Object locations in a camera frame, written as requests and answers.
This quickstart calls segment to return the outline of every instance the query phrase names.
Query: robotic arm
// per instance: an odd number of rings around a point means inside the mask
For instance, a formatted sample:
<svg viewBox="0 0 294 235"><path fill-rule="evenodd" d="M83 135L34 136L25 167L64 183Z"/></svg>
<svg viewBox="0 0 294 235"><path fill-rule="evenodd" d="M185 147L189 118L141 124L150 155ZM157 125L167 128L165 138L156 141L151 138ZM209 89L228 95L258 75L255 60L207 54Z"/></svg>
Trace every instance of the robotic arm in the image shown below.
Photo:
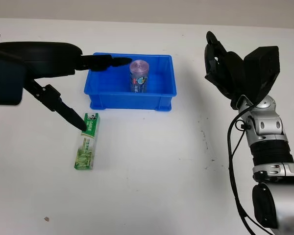
<svg viewBox="0 0 294 235"><path fill-rule="evenodd" d="M211 32L207 33L207 42L205 78L231 99L233 109L239 110L232 123L242 118L253 155L253 178L258 183L252 192L255 217L276 235L294 235L294 160L282 120L275 112L275 101L268 96L280 72L278 47L259 47L242 60L227 52ZM231 186L240 217L254 235L245 221L250 217L238 199L233 154L229 150Z"/></svg>
<svg viewBox="0 0 294 235"><path fill-rule="evenodd" d="M41 87L35 80L75 74L75 70L103 71L110 66L129 64L130 58L111 55L82 55L75 45L52 42L0 43L0 105L17 105L23 88L52 112L84 131L84 120L69 108L52 86Z"/></svg>

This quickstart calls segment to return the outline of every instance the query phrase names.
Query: wall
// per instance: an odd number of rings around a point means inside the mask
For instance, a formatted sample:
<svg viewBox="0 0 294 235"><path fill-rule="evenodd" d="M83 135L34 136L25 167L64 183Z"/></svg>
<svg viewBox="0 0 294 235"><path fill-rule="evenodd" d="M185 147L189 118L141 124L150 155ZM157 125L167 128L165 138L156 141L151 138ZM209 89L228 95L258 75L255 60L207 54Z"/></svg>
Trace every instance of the wall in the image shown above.
<svg viewBox="0 0 294 235"><path fill-rule="evenodd" d="M294 0L0 0L0 18L294 28Z"/></svg>

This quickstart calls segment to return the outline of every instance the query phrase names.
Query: green and white box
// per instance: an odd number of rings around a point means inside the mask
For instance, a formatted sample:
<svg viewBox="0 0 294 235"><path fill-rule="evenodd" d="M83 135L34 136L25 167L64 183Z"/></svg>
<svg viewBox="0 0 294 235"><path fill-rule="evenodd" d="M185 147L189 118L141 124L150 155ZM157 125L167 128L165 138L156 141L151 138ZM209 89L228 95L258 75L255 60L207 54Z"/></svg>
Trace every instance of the green and white box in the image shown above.
<svg viewBox="0 0 294 235"><path fill-rule="evenodd" d="M87 130L82 131L78 141L78 150L74 168L77 170L87 170L93 168L98 127L99 114L85 114L84 121Z"/></svg>

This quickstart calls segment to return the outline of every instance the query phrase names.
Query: purple can lid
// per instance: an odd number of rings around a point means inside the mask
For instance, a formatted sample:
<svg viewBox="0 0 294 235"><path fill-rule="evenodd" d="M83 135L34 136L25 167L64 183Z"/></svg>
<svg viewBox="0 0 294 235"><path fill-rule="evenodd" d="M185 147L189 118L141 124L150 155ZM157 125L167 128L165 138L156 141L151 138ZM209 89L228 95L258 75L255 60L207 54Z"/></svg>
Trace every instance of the purple can lid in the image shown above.
<svg viewBox="0 0 294 235"><path fill-rule="evenodd" d="M129 65L132 73L145 73L149 70L149 64L144 60L135 60Z"/></svg>

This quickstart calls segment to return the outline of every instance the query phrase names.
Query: can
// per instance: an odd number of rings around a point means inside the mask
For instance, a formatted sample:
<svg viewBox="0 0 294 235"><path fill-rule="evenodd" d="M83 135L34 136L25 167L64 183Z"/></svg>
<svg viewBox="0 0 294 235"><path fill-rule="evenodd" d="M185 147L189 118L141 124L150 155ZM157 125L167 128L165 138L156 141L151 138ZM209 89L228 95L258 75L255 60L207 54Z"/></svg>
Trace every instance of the can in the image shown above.
<svg viewBox="0 0 294 235"><path fill-rule="evenodd" d="M147 91L149 64L144 60L135 60L130 66L130 89L135 93Z"/></svg>

